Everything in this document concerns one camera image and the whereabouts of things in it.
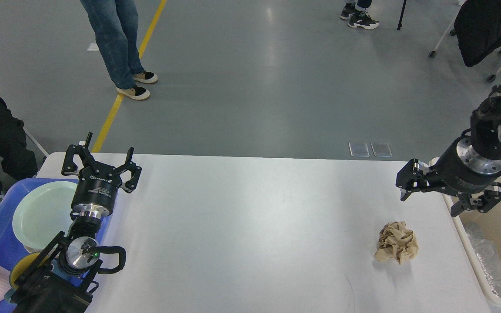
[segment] beige sneaker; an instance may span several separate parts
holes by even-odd
[[[155,83],[157,82],[157,75],[152,72],[144,71],[140,74],[133,75],[133,79],[139,83]]]
[[[148,99],[148,97],[150,97],[150,92],[148,91],[148,89],[140,87],[138,85],[135,85],[131,89],[119,89],[115,87],[115,90],[117,90],[118,93],[122,93],[123,95],[126,95],[127,97],[134,100],[146,100]]]

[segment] yellow floor line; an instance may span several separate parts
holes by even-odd
[[[160,6],[156,10],[156,14],[154,15],[154,18],[152,19],[152,22],[150,23],[150,26],[148,27],[147,33],[144,36],[144,39],[142,43],[140,44],[139,48],[139,57],[142,59],[144,51],[146,50],[146,47],[148,45],[148,42],[150,41],[150,38],[152,36],[152,33],[154,32],[154,28],[156,27],[157,20],[159,20],[161,12],[164,10],[164,6],[167,0],[161,0]],[[117,112],[119,111],[119,107],[121,106],[121,102],[123,101],[124,95],[117,95],[117,98],[115,98],[115,101],[113,103],[113,106],[111,107],[111,110],[109,114],[107,115],[107,119],[104,122],[104,126],[102,126],[102,129],[100,130],[100,133],[98,135],[98,138],[96,139],[96,143],[94,144],[94,147],[92,148],[92,152],[100,152],[100,149],[102,148],[102,145],[104,144],[104,140],[107,137],[107,132],[111,128],[111,124],[113,123],[113,120],[115,119],[115,115],[117,115]]]

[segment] crumpled cloth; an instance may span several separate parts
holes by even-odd
[[[412,230],[405,228],[405,222],[388,223],[380,230],[378,250],[374,257],[380,261],[393,258],[401,265],[419,253],[417,238]]]

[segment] epoxy floor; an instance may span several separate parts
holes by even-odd
[[[160,1],[136,3],[141,42]],[[348,143],[366,142],[437,157],[501,55],[469,69],[447,36],[429,59],[457,2],[410,0],[396,30],[401,4],[374,0],[380,26],[363,30],[340,20],[341,0],[169,0],[143,55],[160,81],[124,99],[101,151],[350,159]],[[49,152],[97,137],[114,103],[91,42],[77,1],[0,1],[0,95]]]

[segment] white bowl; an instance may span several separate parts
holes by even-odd
[[[20,243],[41,250],[61,230],[68,233],[76,187],[73,182],[58,181],[29,192],[13,215],[13,232]]]

